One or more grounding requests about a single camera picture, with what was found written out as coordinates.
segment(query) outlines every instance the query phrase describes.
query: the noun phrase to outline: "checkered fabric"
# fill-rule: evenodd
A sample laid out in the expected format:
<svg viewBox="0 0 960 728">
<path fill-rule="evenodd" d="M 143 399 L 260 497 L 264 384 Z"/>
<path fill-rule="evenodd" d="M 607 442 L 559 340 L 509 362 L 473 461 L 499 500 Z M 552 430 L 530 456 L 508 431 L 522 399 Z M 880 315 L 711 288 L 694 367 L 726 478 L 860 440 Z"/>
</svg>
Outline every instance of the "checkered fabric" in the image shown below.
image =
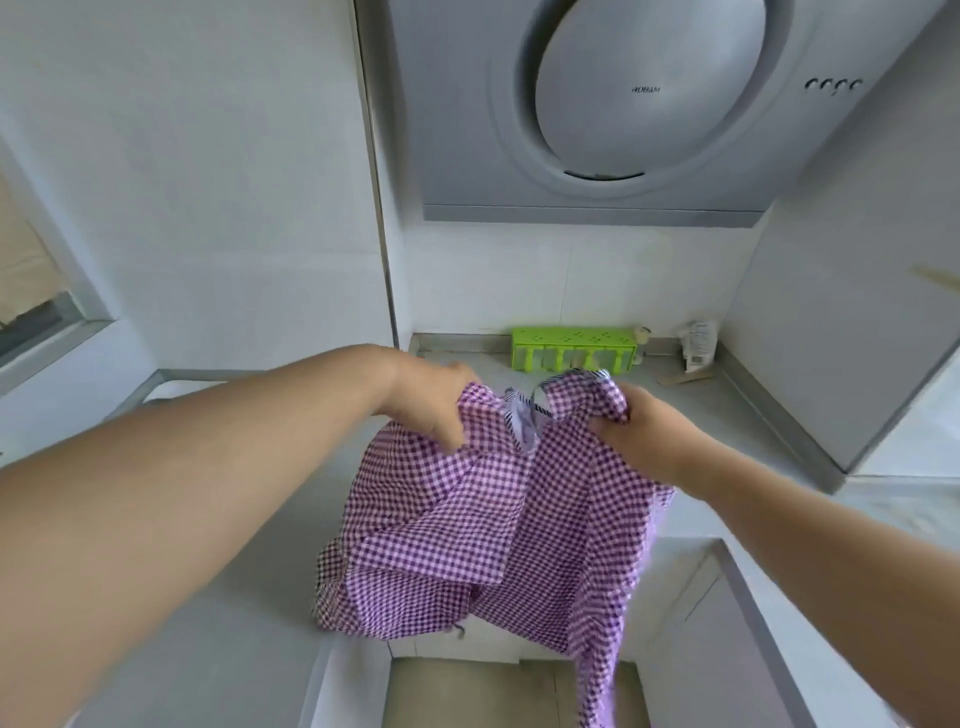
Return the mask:
<svg viewBox="0 0 960 728">
<path fill-rule="evenodd" d="M 593 416 L 627 420 L 606 372 L 541 388 L 549 410 L 470 384 L 468 444 L 453 455 L 397 423 L 380 430 L 318 558 L 314 614 L 383 640 L 474 614 L 571 656 L 580 725 L 607 728 L 627 602 L 673 489 L 588 432 Z"/>
</svg>

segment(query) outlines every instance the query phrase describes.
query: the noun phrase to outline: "white cabinet door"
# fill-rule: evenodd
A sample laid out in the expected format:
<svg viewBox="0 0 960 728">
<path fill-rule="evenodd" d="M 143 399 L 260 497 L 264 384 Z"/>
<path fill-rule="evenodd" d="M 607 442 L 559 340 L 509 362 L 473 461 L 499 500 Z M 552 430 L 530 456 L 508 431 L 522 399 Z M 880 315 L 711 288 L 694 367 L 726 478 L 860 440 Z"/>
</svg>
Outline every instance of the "white cabinet door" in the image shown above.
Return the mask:
<svg viewBox="0 0 960 728">
<path fill-rule="evenodd" d="M 722 575 L 655 652 L 658 674 L 643 675 L 655 728 L 795 728 Z"/>
</svg>

